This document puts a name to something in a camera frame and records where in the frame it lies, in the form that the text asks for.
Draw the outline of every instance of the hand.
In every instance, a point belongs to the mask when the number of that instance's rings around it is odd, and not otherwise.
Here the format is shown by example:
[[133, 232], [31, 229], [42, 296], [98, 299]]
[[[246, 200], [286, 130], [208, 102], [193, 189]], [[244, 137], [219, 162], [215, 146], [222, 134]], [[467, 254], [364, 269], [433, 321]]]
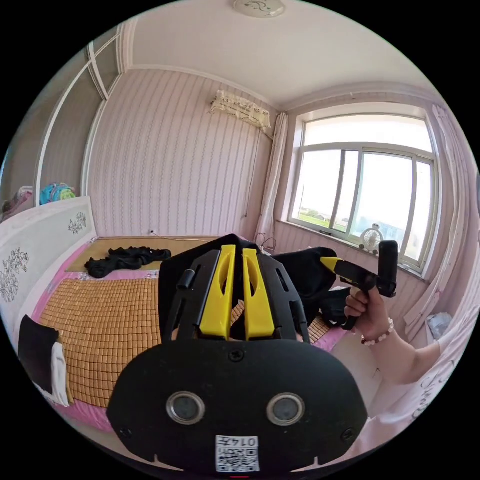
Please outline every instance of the hand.
[[357, 317], [355, 328], [367, 341], [376, 340], [389, 330], [389, 315], [376, 286], [368, 295], [352, 287], [346, 298], [344, 313], [347, 317]]

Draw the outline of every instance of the yellow plastic clip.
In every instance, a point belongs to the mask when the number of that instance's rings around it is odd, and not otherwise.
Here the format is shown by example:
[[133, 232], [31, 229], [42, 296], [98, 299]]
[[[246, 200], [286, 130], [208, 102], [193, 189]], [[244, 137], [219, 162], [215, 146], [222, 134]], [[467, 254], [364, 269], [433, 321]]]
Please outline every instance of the yellow plastic clip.
[[243, 250], [243, 290], [246, 339], [271, 337], [275, 331], [274, 319], [257, 251], [251, 248]]
[[230, 336], [235, 250], [235, 245], [221, 247], [220, 257], [201, 317], [200, 331], [203, 335], [220, 337], [225, 340], [228, 340]]
[[335, 268], [337, 267], [338, 262], [342, 262], [343, 260], [341, 258], [337, 258], [335, 256], [322, 256], [320, 257], [320, 261], [325, 267], [327, 267], [332, 273], [337, 275], [337, 272], [335, 271]]

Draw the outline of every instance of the screw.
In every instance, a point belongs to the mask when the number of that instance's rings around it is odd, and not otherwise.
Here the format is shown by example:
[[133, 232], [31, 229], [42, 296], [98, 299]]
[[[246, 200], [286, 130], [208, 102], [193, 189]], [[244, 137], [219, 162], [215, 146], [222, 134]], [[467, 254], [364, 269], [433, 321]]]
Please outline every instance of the screw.
[[241, 362], [244, 359], [245, 354], [242, 350], [232, 350], [228, 353], [228, 359], [231, 362]]
[[132, 438], [132, 431], [129, 428], [123, 427], [120, 429], [119, 433], [124, 439]]
[[347, 428], [341, 435], [340, 438], [343, 442], [348, 442], [354, 436], [354, 429]]

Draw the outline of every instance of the beaded bracelet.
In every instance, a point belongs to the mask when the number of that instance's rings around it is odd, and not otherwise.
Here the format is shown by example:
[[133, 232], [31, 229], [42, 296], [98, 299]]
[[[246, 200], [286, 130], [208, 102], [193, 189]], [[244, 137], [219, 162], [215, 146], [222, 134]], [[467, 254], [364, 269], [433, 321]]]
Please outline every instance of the beaded bracelet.
[[365, 337], [361, 336], [361, 343], [367, 347], [371, 347], [372, 345], [379, 344], [383, 340], [385, 340], [392, 332], [394, 331], [394, 321], [389, 318], [388, 319], [388, 331], [383, 335], [380, 335], [376, 340], [365, 340]]

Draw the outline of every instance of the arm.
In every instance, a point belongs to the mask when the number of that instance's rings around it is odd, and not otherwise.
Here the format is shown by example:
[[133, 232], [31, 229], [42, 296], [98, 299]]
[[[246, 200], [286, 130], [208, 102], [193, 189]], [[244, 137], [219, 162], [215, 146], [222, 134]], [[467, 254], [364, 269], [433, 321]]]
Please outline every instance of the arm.
[[[352, 288], [346, 304], [345, 315], [358, 317], [355, 327], [365, 340], [376, 340], [389, 331], [387, 309], [376, 287], [368, 295]], [[417, 382], [434, 366], [441, 354], [439, 343], [416, 350], [395, 330], [383, 341], [365, 348], [370, 348], [383, 377], [397, 385]]]

